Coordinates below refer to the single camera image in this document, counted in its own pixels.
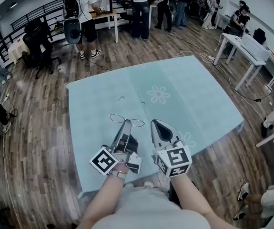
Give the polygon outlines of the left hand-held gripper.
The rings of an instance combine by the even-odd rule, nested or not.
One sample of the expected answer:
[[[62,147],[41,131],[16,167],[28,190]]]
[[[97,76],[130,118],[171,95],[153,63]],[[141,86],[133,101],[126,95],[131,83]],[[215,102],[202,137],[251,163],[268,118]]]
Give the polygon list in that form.
[[[140,174],[142,158],[138,155],[137,140],[131,135],[132,124],[125,120],[110,146],[101,149],[89,163],[102,175],[107,175],[117,164],[125,164],[133,173]]]

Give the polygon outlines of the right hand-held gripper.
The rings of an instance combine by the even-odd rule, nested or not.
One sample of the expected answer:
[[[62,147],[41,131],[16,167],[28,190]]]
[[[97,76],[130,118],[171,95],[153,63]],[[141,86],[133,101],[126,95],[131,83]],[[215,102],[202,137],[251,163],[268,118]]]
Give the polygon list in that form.
[[[191,152],[172,125],[157,119],[151,121],[154,145],[153,161],[166,177],[186,174],[192,165]]]

